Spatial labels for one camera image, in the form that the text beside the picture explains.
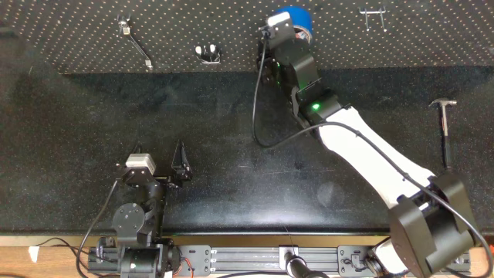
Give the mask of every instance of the green led indicator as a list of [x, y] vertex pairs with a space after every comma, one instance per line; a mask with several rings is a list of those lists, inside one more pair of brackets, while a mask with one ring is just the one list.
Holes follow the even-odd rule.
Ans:
[[318, 111], [321, 106], [318, 103], [312, 105], [312, 110]]

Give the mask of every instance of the hammer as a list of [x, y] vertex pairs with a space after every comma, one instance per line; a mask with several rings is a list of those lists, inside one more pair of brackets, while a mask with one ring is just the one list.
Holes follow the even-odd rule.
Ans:
[[444, 159], [444, 164], [446, 171], [450, 171], [452, 169], [451, 166], [451, 148], [449, 147], [449, 136], [448, 136], [448, 121], [446, 120], [446, 106], [448, 105], [456, 105], [456, 100], [449, 100], [445, 97], [438, 98], [437, 100], [434, 100], [431, 102], [429, 106], [432, 104], [439, 103], [439, 106], [441, 107], [441, 119], [442, 119], [442, 135], [443, 135], [443, 141], [442, 141], [442, 155]]

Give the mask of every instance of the blue tape roll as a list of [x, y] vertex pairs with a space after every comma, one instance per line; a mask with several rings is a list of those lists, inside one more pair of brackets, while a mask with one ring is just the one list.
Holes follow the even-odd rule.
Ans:
[[312, 19], [308, 11], [300, 7], [285, 7], [276, 11], [277, 14], [280, 12], [288, 12], [292, 19], [293, 27], [306, 31], [310, 36], [310, 42], [312, 42]]

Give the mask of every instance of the hammer head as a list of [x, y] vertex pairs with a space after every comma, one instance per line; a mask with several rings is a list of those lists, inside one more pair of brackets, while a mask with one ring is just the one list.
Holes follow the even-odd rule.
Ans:
[[438, 98], [437, 100], [434, 100], [431, 102], [431, 104], [429, 104], [429, 106], [431, 106], [432, 104], [435, 104], [435, 103], [439, 103], [439, 106], [441, 107], [445, 107], [447, 105], [456, 105], [456, 100], [450, 100], [450, 99], [447, 99], [445, 97], [441, 97], [441, 98]]

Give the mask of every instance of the robotic arm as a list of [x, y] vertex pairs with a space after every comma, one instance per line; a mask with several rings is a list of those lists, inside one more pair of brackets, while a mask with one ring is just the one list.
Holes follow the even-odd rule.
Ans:
[[478, 243], [457, 215], [411, 181], [439, 195], [469, 223], [475, 223], [466, 190], [454, 175], [436, 177], [397, 152], [365, 124], [355, 108], [341, 104], [323, 88], [309, 52], [312, 38], [307, 17], [301, 8], [288, 7], [267, 19], [261, 28], [259, 78], [281, 88], [299, 124], [319, 126], [313, 136], [348, 161], [389, 208], [391, 237], [365, 256], [358, 255], [357, 261], [362, 259], [375, 276], [411, 271], [417, 277], [429, 277]]

